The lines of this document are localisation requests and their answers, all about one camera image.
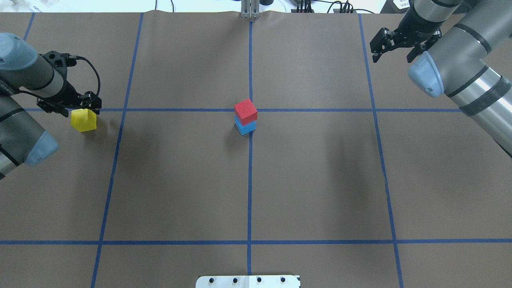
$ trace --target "grid line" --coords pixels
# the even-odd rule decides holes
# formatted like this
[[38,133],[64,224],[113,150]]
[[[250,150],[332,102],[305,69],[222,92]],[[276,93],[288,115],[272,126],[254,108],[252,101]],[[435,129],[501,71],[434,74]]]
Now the grid line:
[[32,16],[30,17],[29,25],[27,26],[27,30],[25,31],[25,36],[23,36],[23,41],[27,41],[27,38],[29,37],[30,28],[32,27],[34,18],[35,18],[35,12],[32,12]]
[[[25,108],[28,112],[44,112],[40,108]],[[102,108],[102,112],[234,112],[233,108]],[[461,113],[459,109],[376,108],[377,112]],[[258,112],[373,112],[372,108],[258,108]]]
[[[252,101],[252,25],[249,22],[249,99]],[[247,275],[252,274],[252,131],[249,132],[249,167],[247,171]]]
[[[98,245],[82,240],[0,240],[0,245]],[[102,245],[247,245],[247,240],[104,240]],[[369,244],[512,243],[512,238],[375,239],[375,240],[251,240],[251,245],[369,245]]]
[[[133,71],[135,69],[135,61],[137,59],[137,49],[139,47],[140,32],[142,29],[142,21],[143,20],[144,20],[144,13],[140,13],[139,27],[137,30],[137,38],[135,39],[135,47],[133,50],[132,66],[130,68],[130,76],[128,78],[128,84],[126,87],[126,96],[124,98],[124,109],[126,109],[128,107],[128,100],[130,98],[130,89],[132,86]],[[112,195],[112,188],[114,186],[114,176],[116,174],[117,159],[119,156],[119,147],[121,145],[121,139],[123,136],[123,127],[124,127],[125,119],[126,119],[126,111],[123,111],[123,115],[121,117],[121,124],[119,125],[119,133],[117,136],[117,144],[116,144],[116,151],[114,153],[114,161],[112,163],[112,172],[110,175],[109,190],[106,195],[105,210],[103,212],[103,221],[101,223],[101,230],[100,230],[100,234],[99,234],[98,249],[96,251],[96,260],[94,262],[93,276],[91,279],[91,288],[94,288],[94,286],[96,285],[96,276],[98,274],[99,260],[101,257],[101,248],[102,248],[103,238],[105,235],[106,219],[109,214],[110,199],[111,199],[111,195]]]
[[396,262],[396,270],[397,270],[397,274],[398,274],[398,283],[400,285],[400,288],[403,288],[402,268],[400,265],[400,254],[398,252],[398,243],[396,242],[395,221],[393,219],[393,208],[391,207],[391,196],[389,193],[388,175],[386,173],[386,163],[384,162],[384,152],[382,150],[382,142],[380,141],[380,130],[379,130],[379,124],[378,124],[378,118],[377,118],[377,109],[375,106],[375,97],[373,95],[372,77],[370,74],[370,65],[368,62],[368,55],[366,53],[365,32],[364,32],[363,25],[362,25],[361,14],[358,14],[358,17],[359,17],[359,28],[361,31],[362,52],[365,57],[366,76],[368,78],[368,89],[370,90],[370,99],[372,102],[373,121],[375,122],[375,133],[377,135],[377,144],[378,144],[378,148],[379,148],[380,166],[382,168],[382,174],[384,176],[384,184],[385,184],[385,189],[386,189],[386,202],[388,204],[389,223],[391,225],[391,236],[393,237],[393,248],[395,250],[395,262]]

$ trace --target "red block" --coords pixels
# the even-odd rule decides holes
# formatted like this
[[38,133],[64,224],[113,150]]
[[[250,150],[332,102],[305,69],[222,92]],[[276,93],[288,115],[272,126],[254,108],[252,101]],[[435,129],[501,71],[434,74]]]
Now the red block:
[[234,106],[234,113],[237,115],[238,120],[243,126],[256,121],[258,118],[258,111],[250,99],[246,99]]

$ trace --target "black band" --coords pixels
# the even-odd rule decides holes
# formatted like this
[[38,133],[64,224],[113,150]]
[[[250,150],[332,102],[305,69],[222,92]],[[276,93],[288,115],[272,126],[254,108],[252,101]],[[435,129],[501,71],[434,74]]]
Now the black band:
[[470,80],[468,80],[466,83],[464,83],[464,85],[462,85],[461,87],[459,87],[459,89],[453,91],[452,93],[448,94],[447,96],[449,98],[452,98],[453,96],[459,94],[462,90],[466,89],[469,85],[471,85],[473,82],[475,82],[478,78],[480,78],[480,76],[482,76],[487,70],[489,69],[489,66],[485,65],[480,71],[478,71],[478,73],[473,76],[473,78],[471,78]]
[[446,3],[443,3],[443,2],[441,2],[439,0],[430,0],[430,1],[432,1],[432,3],[434,3],[434,4],[437,4],[439,6],[443,6],[443,7],[446,7],[446,8],[453,8],[453,7],[456,7],[456,6],[460,5],[460,3],[459,4],[446,4]]
[[460,23],[457,23],[457,24],[453,25],[453,27],[460,28],[460,29],[466,31],[467,33],[471,34],[471,36],[473,36],[473,38],[475,38],[478,42],[480,42],[480,44],[482,44],[482,46],[487,51],[487,54],[489,54],[492,51],[492,48],[490,47],[490,45],[487,42],[487,40],[485,40],[482,37],[482,35],[478,34],[477,31],[471,29],[470,27],[468,27],[468,26],[466,26],[464,24],[460,24]]
[[11,117],[12,115],[14,115],[16,113],[19,113],[19,112],[22,112],[22,111],[25,111],[25,109],[23,109],[23,108],[14,109],[11,112],[9,112],[9,113],[5,114],[4,116],[0,117],[0,122],[4,121],[5,119]]
[[476,115],[498,101],[511,88],[512,84],[502,76],[492,88],[483,93],[482,96],[478,97],[475,101],[461,107],[460,110],[466,114],[466,116]]
[[18,161],[16,161],[16,159],[14,159],[14,157],[12,157],[11,154],[9,154],[9,152],[5,151],[4,148],[2,148],[2,146],[0,145],[0,153],[4,154],[9,160],[11,160],[11,162],[16,165],[16,167],[18,167],[20,164]]
[[505,149],[503,146],[501,146],[501,144],[498,143],[498,145],[501,147],[501,149],[503,149],[503,151],[505,151],[505,153],[507,153],[508,156],[510,156],[510,158],[512,158],[512,154],[510,154],[509,151],[507,151],[507,149]]
[[0,75],[0,96],[2,96],[2,94],[6,94],[8,96],[12,96],[12,95],[15,95],[19,93],[18,92],[18,89],[12,87],[12,85],[10,85],[5,79],[2,78],[2,76]]
[[37,90],[41,90],[41,89],[44,89],[46,87],[48,87],[48,85],[50,85],[51,82],[53,82],[53,79],[55,78],[55,69],[52,69],[52,78],[50,79],[50,81],[48,81],[46,84],[44,84],[43,86],[39,87],[39,88],[36,88],[36,89],[31,89],[32,91],[37,91]]
[[432,22],[423,19],[423,17],[421,17],[414,8],[414,5],[411,5],[400,21],[400,24],[398,24],[398,28],[396,28],[395,32],[410,34],[407,35],[409,37],[418,36],[418,32],[421,32],[424,34],[429,34],[428,37],[430,37],[430,33],[434,33],[437,29],[439,29],[443,22],[444,21]]

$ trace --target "cube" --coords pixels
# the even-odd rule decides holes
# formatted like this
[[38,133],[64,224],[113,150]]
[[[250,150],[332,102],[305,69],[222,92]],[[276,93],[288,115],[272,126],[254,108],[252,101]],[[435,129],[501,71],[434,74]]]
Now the cube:
[[238,117],[236,115],[234,116],[234,121],[237,124],[237,128],[238,128],[238,131],[240,132],[240,135],[245,135],[251,131],[256,130],[256,121],[253,121],[244,126],[244,125],[242,125],[242,123],[240,123],[240,121],[238,120]]
[[250,99],[246,99],[234,106],[234,113],[242,126],[254,122],[258,118],[258,111]]
[[90,109],[77,109],[71,111],[71,126],[79,132],[96,129],[96,114]]

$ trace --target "gray robot arm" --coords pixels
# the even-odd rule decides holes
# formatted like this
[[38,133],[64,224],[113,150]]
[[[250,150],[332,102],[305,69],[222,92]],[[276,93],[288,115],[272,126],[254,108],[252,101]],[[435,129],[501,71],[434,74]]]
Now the gray robot arm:
[[[397,30],[383,34],[386,29],[382,28],[373,38],[370,47],[374,62],[383,53],[398,48],[394,46],[408,32],[407,39],[412,37],[413,46],[416,45],[414,53],[421,54],[409,68],[411,80],[432,97],[446,94],[512,157],[512,85],[482,60],[512,35],[512,1],[477,1],[445,36],[429,45],[435,36],[433,27],[439,27],[461,2],[415,0]],[[424,34],[417,26],[405,25],[422,21],[431,26],[423,30]]]
[[[66,80],[67,67],[84,60],[98,77],[98,90],[81,95]],[[99,75],[92,64],[80,56],[36,50],[10,33],[0,33],[0,179],[16,166],[35,166],[58,149],[55,139],[13,98],[27,93],[47,113],[68,116],[67,109],[88,108],[99,114],[101,99]]]

